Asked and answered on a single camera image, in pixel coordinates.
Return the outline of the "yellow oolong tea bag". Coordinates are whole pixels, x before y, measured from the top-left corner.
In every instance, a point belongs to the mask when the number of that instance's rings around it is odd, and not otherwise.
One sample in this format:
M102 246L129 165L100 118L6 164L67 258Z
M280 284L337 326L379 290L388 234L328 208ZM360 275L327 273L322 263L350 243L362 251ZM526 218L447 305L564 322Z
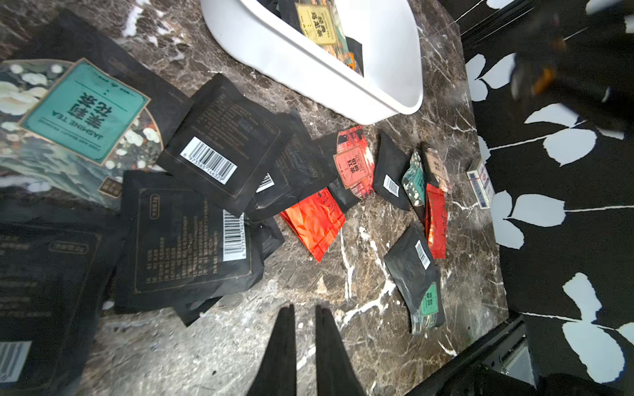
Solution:
M339 60L348 54L348 45L334 1L296 1L300 31L317 46Z

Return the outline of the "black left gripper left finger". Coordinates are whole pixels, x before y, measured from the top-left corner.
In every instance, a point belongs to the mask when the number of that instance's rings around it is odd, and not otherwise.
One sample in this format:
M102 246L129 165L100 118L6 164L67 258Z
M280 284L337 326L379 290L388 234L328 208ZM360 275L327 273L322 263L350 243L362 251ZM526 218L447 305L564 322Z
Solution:
M297 341L294 305L282 307L248 396L297 394Z

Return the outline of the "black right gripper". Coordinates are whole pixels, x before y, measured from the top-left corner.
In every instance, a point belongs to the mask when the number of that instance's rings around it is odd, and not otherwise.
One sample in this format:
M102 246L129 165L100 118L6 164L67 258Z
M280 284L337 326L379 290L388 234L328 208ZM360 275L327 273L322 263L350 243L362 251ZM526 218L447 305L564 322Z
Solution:
M515 99L549 98L602 130L633 129L631 1L539 1L517 46Z

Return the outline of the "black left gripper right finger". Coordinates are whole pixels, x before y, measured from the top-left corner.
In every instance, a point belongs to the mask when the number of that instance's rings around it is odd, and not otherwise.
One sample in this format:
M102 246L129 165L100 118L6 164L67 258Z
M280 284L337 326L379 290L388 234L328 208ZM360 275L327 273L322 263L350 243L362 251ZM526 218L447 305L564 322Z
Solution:
M365 395L330 310L315 307L317 394Z

